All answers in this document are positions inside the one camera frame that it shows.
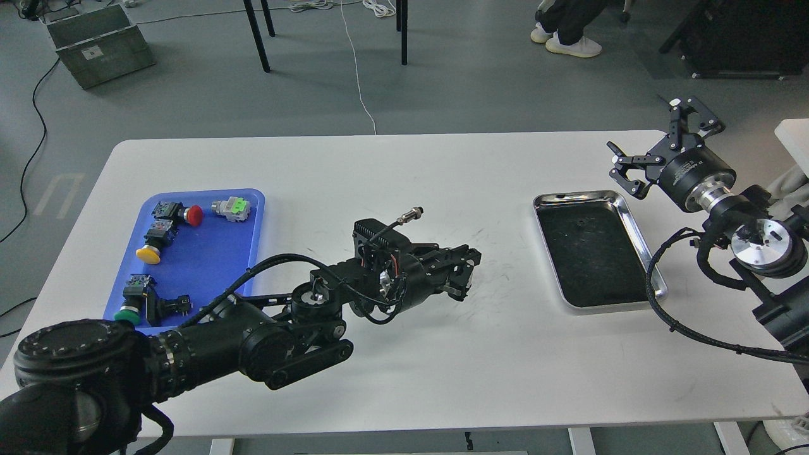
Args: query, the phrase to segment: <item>black stool leg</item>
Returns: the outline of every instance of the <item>black stool leg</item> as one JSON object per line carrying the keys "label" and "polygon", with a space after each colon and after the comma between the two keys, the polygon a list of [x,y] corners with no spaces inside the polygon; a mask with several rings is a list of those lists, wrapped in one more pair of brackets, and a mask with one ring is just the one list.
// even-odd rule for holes
{"label": "black stool leg", "polygon": [[261,60],[261,67],[264,68],[265,73],[269,73],[267,53],[264,51],[264,41],[261,40],[261,33],[258,31],[258,21],[256,20],[256,12],[252,9],[252,0],[244,0],[244,10],[248,14],[248,22],[250,23],[253,40],[256,41],[256,50],[258,51],[258,58]]}
{"label": "black stool leg", "polygon": [[269,15],[269,5],[267,5],[267,0],[261,0],[261,10],[264,12],[264,21],[267,23],[267,32],[269,32],[270,36],[275,37],[273,17]]}
{"label": "black stool leg", "polygon": [[407,65],[407,0],[398,0],[401,2],[402,11],[402,65]]}

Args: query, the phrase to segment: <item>gray metal box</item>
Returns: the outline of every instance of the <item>gray metal box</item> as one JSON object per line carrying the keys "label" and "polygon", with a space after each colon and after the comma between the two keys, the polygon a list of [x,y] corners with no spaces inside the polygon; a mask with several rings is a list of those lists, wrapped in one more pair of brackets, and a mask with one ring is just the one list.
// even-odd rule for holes
{"label": "gray metal box", "polygon": [[121,5],[47,24],[56,53],[82,88],[154,65],[155,57]]}

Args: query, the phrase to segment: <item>table leg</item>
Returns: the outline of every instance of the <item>table leg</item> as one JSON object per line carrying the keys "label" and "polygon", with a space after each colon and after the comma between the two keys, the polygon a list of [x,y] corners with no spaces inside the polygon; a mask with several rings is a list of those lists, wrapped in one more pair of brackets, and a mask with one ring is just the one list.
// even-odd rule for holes
{"label": "table leg", "polygon": [[215,439],[210,441],[210,455],[233,455],[235,439]]}
{"label": "table leg", "polygon": [[590,433],[589,427],[568,428],[567,434],[570,437],[573,455],[595,455],[593,435]]}
{"label": "table leg", "polygon": [[258,51],[258,58],[261,60],[261,67],[264,68],[265,73],[269,73],[267,52],[264,50],[264,41],[261,40],[261,32],[258,30],[258,21],[256,20],[256,12],[252,9],[252,0],[244,0],[244,10],[248,14],[248,22],[250,23],[253,40],[256,41],[256,50]]}
{"label": "table leg", "polygon": [[402,0],[396,0],[396,31],[402,31]]}
{"label": "table leg", "polygon": [[264,12],[264,22],[267,23],[267,32],[275,37],[275,27],[273,26],[273,16],[269,15],[269,5],[267,0],[261,0],[261,10]]}
{"label": "table leg", "polygon": [[719,442],[725,455],[750,455],[748,446],[744,443],[739,425],[736,422],[716,422],[716,434],[719,435]]}
{"label": "table leg", "polygon": [[407,65],[407,0],[401,2],[401,29],[402,29],[402,65]]}

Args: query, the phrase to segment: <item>concrete floor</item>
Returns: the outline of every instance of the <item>concrete floor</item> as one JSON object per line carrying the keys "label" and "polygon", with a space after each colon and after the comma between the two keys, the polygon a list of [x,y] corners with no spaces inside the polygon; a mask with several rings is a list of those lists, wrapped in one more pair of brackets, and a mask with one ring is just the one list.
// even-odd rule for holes
{"label": "concrete floor", "polygon": [[[394,19],[376,19],[359,5],[345,6],[345,17],[357,49],[362,97],[380,134],[664,130],[667,107],[660,98],[698,96],[727,124],[708,144],[736,168],[738,188],[766,184],[794,163],[773,130],[784,118],[809,115],[806,75],[780,82],[691,79],[676,51],[662,55],[657,48],[696,0],[639,2],[625,26],[618,22],[618,3],[587,29],[604,46],[604,54],[590,60],[551,54],[530,42],[536,0],[411,2],[407,66],[399,64]],[[83,7],[101,5],[85,0]],[[144,22],[241,7],[236,0],[142,0],[127,11],[133,21]],[[143,24],[158,64],[87,91],[64,66],[56,68],[37,96],[49,136],[25,184],[32,211],[56,181],[53,196],[0,245],[0,310],[40,290],[110,150],[123,140],[373,134],[358,102],[339,8],[275,11],[273,19],[278,36],[265,34],[272,74],[261,71],[244,13]],[[0,43],[0,234],[5,235],[22,215],[19,176],[41,135],[32,90],[56,56],[44,26],[18,19],[9,2],[0,2]],[[541,153],[537,150],[539,162]],[[609,157],[605,149],[605,162]],[[148,165],[133,171],[148,172]],[[71,185],[76,185],[72,203],[63,203]],[[92,245],[87,248],[91,260]],[[18,328],[26,314],[21,309],[4,317],[0,331]],[[0,359],[13,345],[14,337],[0,340]],[[710,424],[593,432],[602,455],[721,453]],[[777,451],[759,432],[753,453]],[[477,450],[570,453],[564,430],[479,432],[473,438]],[[199,453],[208,443],[177,440],[166,453]],[[465,448],[462,432],[441,432],[241,440],[236,452]]]}

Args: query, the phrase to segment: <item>black pants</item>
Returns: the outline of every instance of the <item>black pants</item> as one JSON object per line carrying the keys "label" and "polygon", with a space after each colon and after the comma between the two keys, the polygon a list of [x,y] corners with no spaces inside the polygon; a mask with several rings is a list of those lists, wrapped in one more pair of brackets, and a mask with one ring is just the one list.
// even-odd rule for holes
{"label": "black pants", "polygon": [[536,22],[548,33],[558,32],[563,45],[574,45],[582,39],[584,27],[601,14],[608,1],[556,0],[546,12],[536,11]]}

